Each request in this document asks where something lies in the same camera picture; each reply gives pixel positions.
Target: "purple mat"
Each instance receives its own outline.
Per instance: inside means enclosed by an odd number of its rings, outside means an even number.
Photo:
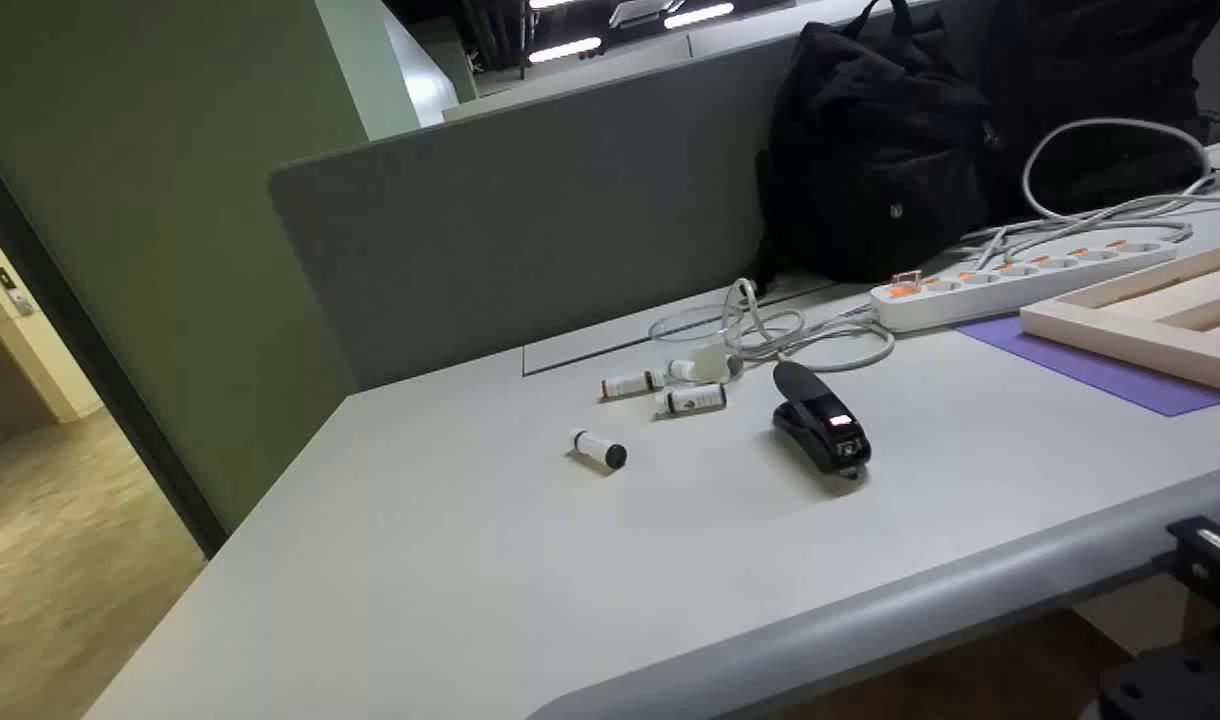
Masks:
[[[1141,406],[1158,417],[1187,417],[1187,411],[1220,406],[1220,391],[1213,391],[1213,388],[1185,383],[1185,380],[1158,378],[1158,374],[1143,374],[1143,369],[1131,369],[1131,363],[1119,363],[1119,360],[1106,360],[1106,356],[1087,356],[1087,354],[1075,354],[1075,350],[1066,350],[1066,346],[1025,337],[1018,317],[966,325],[960,331],[982,340],[982,346],[991,346],[1010,356],[1019,356],[1028,363],[1071,378],[1087,388],[1101,388],[1108,395]]]

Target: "wooden board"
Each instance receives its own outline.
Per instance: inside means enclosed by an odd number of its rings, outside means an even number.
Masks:
[[[1025,331],[1220,388],[1220,248],[1019,313]]]

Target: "white cable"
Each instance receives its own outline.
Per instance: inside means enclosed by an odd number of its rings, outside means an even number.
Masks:
[[[845,321],[820,321],[810,327],[806,313],[765,317],[761,299],[755,299],[755,286],[746,276],[734,280],[728,298],[741,298],[741,310],[728,313],[728,304],[725,304],[725,346],[741,363],[785,360],[810,346],[836,340],[836,337],[877,337],[881,350],[868,356],[855,356],[845,363],[806,363],[813,374],[849,374],[849,369],[868,369],[868,363],[891,356],[891,350],[895,350],[895,337],[872,321],[868,304],[845,313]]]
[[[1213,165],[1207,165],[1207,151],[1205,151],[1205,145],[1199,145],[1197,136],[1171,129],[1171,125],[1151,125],[1151,120],[1135,120],[1135,115],[1086,115],[1086,120],[1068,120],[1068,125],[1053,129],[1053,133],[1032,148],[1032,157],[1028,157],[1025,169],[1019,169],[1019,195],[1032,203],[1032,214],[1039,214],[1039,215],[1048,215],[1048,222],[1071,222],[1071,215],[1059,215],[1059,214],[1053,214],[1053,210],[1044,210],[1044,203],[1038,202],[1038,193],[1032,193],[1032,169],[1039,165],[1044,148],[1048,148],[1057,136],[1075,133],[1075,129],[1141,129],[1141,133],[1171,136],[1171,141],[1187,145],[1187,148],[1199,157],[1199,165],[1205,165],[1199,181],[1192,181],[1181,195],[1197,195],[1205,185],[1213,185]]]
[[[1141,129],[1141,133],[1162,133],[1162,136],[1171,136],[1181,145],[1187,145],[1197,157],[1199,157],[1199,176],[1181,190],[1181,193],[1162,193],[1162,195],[1135,195],[1135,202],[1124,202],[1124,203],[1108,203],[1108,210],[1097,210],[1097,214],[1057,214],[1048,203],[1039,203],[1038,190],[1032,190],[1032,169],[1039,165],[1044,148],[1066,136],[1066,133],[1075,133],[1075,129]],[[1019,193],[1028,202],[1032,214],[1039,214],[1039,222],[1019,222],[1019,223],[999,223],[999,229],[990,229],[990,242],[982,244],[982,253],[971,255],[977,268],[990,268],[990,262],[999,253],[1003,262],[1028,253],[1028,248],[1039,248],[1039,244],[1053,244],[1053,242],[1066,242],[1066,237],[1081,237],[1081,231],[1101,231],[1101,229],[1162,229],[1168,244],[1185,244],[1192,237],[1192,223],[1181,223],[1181,222],[1158,222],[1158,215],[1168,215],[1168,214],[1181,214],[1197,202],[1205,202],[1199,193],[1217,181],[1217,169],[1207,165],[1207,151],[1197,136],[1171,129],[1171,125],[1151,125],[1151,120],[1135,120],[1135,115],[1086,115],[1086,120],[1071,120],[1071,125],[1059,125],[1053,129],[1038,148],[1032,157],[1025,159],[1019,169]]]

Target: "white power strip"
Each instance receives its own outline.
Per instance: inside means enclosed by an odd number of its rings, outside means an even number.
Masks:
[[[872,288],[877,317],[891,331],[929,331],[986,317],[1010,317],[1025,304],[1171,262],[1171,244],[1108,242],[1066,253],[1028,253],[999,268],[948,268],[941,276],[900,276]]]

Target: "small black device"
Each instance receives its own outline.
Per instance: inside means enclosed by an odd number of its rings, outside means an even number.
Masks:
[[[806,363],[779,360],[772,380],[785,406],[772,426],[791,436],[825,475],[855,482],[872,443],[849,406]]]

